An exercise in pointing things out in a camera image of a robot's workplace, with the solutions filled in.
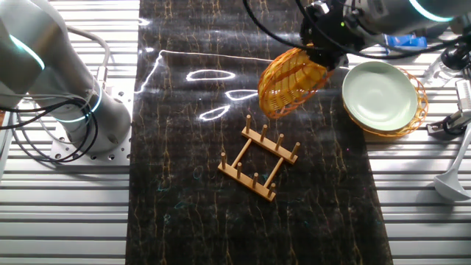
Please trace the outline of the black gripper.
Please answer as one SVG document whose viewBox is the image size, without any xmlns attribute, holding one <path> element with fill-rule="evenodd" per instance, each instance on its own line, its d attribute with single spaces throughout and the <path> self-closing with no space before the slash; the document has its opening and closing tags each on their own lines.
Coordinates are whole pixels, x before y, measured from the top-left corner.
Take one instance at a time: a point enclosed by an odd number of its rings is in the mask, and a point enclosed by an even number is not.
<svg viewBox="0 0 471 265">
<path fill-rule="evenodd" d="M 348 66 L 349 29 L 344 22 L 345 1 L 312 1 L 300 3 L 303 19 L 300 30 L 302 44 L 310 46 L 308 56 L 314 63 L 335 70 Z"/>
</svg>

